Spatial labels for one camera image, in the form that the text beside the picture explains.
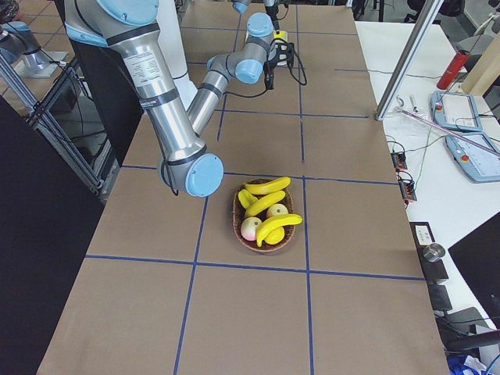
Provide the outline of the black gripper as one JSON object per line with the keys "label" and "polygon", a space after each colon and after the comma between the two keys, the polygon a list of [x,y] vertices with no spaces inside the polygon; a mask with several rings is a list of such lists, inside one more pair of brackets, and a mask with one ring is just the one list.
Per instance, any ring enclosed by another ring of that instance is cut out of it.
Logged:
{"label": "black gripper", "polygon": [[268,57],[264,62],[264,84],[265,90],[270,90],[274,87],[274,72],[277,66],[286,66],[288,69],[293,69],[295,65],[295,44],[289,41],[274,41],[272,44],[274,55]]}

